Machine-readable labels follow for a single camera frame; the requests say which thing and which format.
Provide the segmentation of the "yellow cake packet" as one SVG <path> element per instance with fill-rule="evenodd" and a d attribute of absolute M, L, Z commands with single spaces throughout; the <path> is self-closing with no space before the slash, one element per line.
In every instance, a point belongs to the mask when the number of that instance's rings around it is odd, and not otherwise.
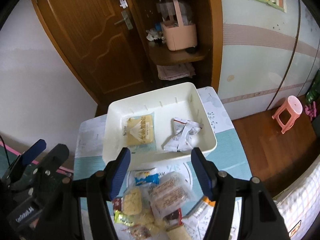
<path fill-rule="evenodd" d="M 133 116 L 124 122 L 123 136 L 126 145 L 134 151 L 151 151 L 156 148 L 154 113 Z"/>

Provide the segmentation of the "clear packet beige biscuit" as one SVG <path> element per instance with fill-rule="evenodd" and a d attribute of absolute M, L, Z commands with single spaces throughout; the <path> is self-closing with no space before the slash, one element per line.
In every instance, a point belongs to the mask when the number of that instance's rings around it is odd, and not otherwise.
<path fill-rule="evenodd" d="M 139 187 L 126 189 L 123 195 L 123 213 L 129 216 L 140 214 L 142 211 L 142 194 Z"/>

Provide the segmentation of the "blue white snack packet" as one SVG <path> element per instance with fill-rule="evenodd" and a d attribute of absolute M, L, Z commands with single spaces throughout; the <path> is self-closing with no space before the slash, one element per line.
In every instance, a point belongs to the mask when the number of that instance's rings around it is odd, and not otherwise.
<path fill-rule="evenodd" d="M 129 186 L 140 186 L 144 184 L 159 184 L 159 173 L 157 168 L 131 171 L 128 178 Z"/>

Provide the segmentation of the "brown wooden door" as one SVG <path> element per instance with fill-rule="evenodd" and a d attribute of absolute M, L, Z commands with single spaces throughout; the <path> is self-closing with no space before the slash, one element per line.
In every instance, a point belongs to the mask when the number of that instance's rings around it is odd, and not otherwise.
<path fill-rule="evenodd" d="M 101 105 L 153 89 L 146 53 L 119 0 L 31 0 L 53 46 Z"/>

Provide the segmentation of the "clear packet printed wafers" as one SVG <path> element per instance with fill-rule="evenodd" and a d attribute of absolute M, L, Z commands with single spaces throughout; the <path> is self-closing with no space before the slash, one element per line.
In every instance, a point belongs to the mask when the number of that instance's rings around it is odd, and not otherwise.
<path fill-rule="evenodd" d="M 154 217 L 162 219 L 195 201 L 196 196 L 182 174 L 170 172 L 160 179 L 158 185 L 149 188 L 148 199 Z"/>

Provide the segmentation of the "yellow green candy packet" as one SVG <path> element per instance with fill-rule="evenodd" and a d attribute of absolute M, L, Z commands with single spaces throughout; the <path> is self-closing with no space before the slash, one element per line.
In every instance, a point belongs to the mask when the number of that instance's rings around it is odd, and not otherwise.
<path fill-rule="evenodd" d="M 123 224 L 123 225 L 126 225 L 126 226 L 134 226 L 134 220 L 133 220 L 133 217 L 131 217 L 130 215 L 126 215 L 125 213 L 119 211 L 119 210 L 116 210 L 114 212 L 114 222 L 115 223 L 118 223 L 118 224 Z"/>

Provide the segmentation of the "folded cloth stack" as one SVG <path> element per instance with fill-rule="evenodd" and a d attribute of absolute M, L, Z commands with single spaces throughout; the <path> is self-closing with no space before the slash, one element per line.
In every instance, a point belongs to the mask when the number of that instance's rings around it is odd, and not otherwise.
<path fill-rule="evenodd" d="M 177 80 L 185 77 L 193 77 L 195 69 L 191 63 L 182 63 L 174 66 L 157 65 L 158 77 L 160 80 Z"/>

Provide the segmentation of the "white crumpled snack packet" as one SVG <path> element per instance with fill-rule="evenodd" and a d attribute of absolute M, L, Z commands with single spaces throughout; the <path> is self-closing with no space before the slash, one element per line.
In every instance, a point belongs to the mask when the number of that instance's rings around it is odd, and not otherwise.
<path fill-rule="evenodd" d="M 184 152 L 192 150 L 191 141 L 194 135 L 197 135 L 203 128 L 203 124 L 188 119 L 174 118 L 173 131 L 174 135 L 164 143 L 165 152 Z"/>

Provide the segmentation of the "pink storage basket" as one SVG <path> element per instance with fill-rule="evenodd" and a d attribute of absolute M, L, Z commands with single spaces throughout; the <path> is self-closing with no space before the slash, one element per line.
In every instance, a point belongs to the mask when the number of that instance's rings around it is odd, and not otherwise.
<path fill-rule="evenodd" d="M 178 0 L 172 0 L 176 20 L 174 15 L 169 11 L 168 3 L 167 10 L 169 14 L 169 20 L 161 22 L 161 29 L 170 51 L 184 50 L 197 46 L 197 32 L 196 24 L 188 22 L 184 24 L 183 17 Z"/>

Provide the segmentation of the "white plush toy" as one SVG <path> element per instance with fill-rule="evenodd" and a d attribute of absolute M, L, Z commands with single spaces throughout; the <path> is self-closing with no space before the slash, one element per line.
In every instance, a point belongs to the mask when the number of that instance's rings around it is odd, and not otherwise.
<path fill-rule="evenodd" d="M 146 30 L 146 39 L 150 42 L 156 42 L 162 40 L 161 34 L 156 29 Z"/>

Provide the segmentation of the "pink plastic stool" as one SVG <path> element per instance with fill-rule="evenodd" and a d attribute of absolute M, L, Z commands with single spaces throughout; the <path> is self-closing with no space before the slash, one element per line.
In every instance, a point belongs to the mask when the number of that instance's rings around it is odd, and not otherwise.
<path fill-rule="evenodd" d="M 280 119 L 280 115 L 283 112 L 287 112 L 290 115 L 290 118 L 285 124 Z M 295 121 L 300 117 L 302 112 L 303 106 L 300 100 L 296 96 L 290 95 L 276 110 L 274 115 L 272 115 L 272 119 L 277 121 L 278 125 L 281 127 L 281 133 L 285 134 L 285 132 L 292 128 L 292 126 L 295 124 Z"/>

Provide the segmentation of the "teal striped table mat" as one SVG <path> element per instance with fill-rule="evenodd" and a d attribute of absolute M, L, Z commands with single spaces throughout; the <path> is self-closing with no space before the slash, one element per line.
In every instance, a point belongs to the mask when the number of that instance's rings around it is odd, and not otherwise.
<path fill-rule="evenodd" d="M 216 133 L 217 147 L 206 159 L 215 163 L 219 170 L 226 171 L 234 178 L 248 180 L 252 174 L 249 164 L 235 129 Z M 74 178 L 83 179 L 91 176 L 95 171 L 103 170 L 106 164 L 103 161 L 104 132 L 80 133 L 74 161 Z M 191 183 L 197 199 L 203 196 L 198 179 L 196 178 L 191 162 L 174 163 L 172 165 L 157 165 L 161 174 L 171 171 L 181 172 L 186 181 Z"/>

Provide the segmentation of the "long beige cracker packet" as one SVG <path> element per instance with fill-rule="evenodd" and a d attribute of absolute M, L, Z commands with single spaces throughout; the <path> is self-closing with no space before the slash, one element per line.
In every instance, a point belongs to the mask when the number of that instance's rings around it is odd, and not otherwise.
<path fill-rule="evenodd" d="M 184 225 L 176 226 L 167 231 L 170 240 L 192 240 Z"/>

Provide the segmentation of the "red snack packet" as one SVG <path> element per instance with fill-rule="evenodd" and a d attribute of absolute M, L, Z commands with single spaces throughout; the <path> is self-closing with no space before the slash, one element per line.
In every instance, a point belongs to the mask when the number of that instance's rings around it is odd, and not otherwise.
<path fill-rule="evenodd" d="M 123 210 L 123 197 L 116 197 L 112 200 L 113 211 L 116 212 Z"/>

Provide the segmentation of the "wooden corner shelf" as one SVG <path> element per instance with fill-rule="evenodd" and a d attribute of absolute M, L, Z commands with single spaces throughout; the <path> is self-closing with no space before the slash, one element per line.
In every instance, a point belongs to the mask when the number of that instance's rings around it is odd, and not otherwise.
<path fill-rule="evenodd" d="M 165 44 L 149 44 L 146 31 L 163 21 L 158 3 L 165 0 L 131 0 L 135 10 L 135 22 L 145 43 L 149 58 L 156 65 L 169 66 L 179 63 L 201 61 L 210 54 L 213 46 L 210 0 L 178 0 L 191 9 L 191 21 L 196 24 L 197 46 L 194 49 L 170 51 Z"/>

